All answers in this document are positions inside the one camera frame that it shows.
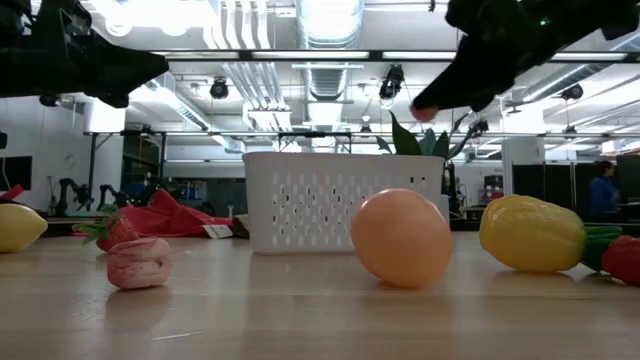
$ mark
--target blue shirt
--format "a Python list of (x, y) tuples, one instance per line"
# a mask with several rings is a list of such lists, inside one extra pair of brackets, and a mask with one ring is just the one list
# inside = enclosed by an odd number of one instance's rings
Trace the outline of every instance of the blue shirt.
[(591, 216), (600, 216), (608, 211), (615, 210), (613, 196), (618, 191), (606, 177), (597, 177), (591, 180)]

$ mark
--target red pepper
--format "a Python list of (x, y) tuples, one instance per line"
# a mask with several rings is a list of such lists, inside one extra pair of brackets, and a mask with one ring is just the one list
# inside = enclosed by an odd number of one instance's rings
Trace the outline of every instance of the red pepper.
[(625, 284), (640, 286), (640, 239), (621, 236), (602, 255), (602, 269)]

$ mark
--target strawberry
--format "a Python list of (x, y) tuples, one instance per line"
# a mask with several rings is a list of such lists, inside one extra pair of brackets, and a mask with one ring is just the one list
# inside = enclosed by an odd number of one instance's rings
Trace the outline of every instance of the strawberry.
[(115, 213), (95, 224), (74, 225), (73, 230), (89, 234), (82, 245), (97, 240), (96, 244), (104, 252), (109, 251), (116, 244), (140, 238), (131, 222)]

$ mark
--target person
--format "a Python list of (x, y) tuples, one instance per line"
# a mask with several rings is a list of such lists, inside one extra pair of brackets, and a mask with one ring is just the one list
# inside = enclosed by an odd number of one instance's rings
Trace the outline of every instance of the person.
[(596, 167), (598, 176), (590, 184), (591, 217), (595, 221), (612, 221), (616, 217), (616, 204), (620, 201), (620, 193), (611, 181), (615, 167), (607, 160), (597, 162)]

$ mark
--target plastic fruit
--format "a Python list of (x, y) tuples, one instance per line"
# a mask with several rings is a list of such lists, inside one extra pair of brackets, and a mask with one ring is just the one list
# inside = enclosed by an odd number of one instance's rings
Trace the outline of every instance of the plastic fruit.
[(640, 286), (640, 239), (622, 236), (602, 255), (602, 269), (627, 285)]
[(0, 252), (14, 252), (28, 247), (47, 227), (47, 222), (26, 206), (0, 205)]
[(107, 256), (107, 279), (121, 289), (164, 284), (171, 272), (171, 247), (161, 238), (115, 245)]
[(398, 287), (438, 281), (451, 259), (451, 232), (438, 208), (420, 194), (389, 189), (367, 198), (351, 222), (362, 265)]
[(74, 225), (73, 230), (88, 234), (82, 245), (96, 241), (98, 248), (104, 252), (116, 244), (140, 238), (131, 222), (115, 212), (95, 224)]
[(576, 213), (529, 196), (492, 201), (480, 225), (482, 247), (516, 270), (569, 270), (580, 262), (585, 239)]

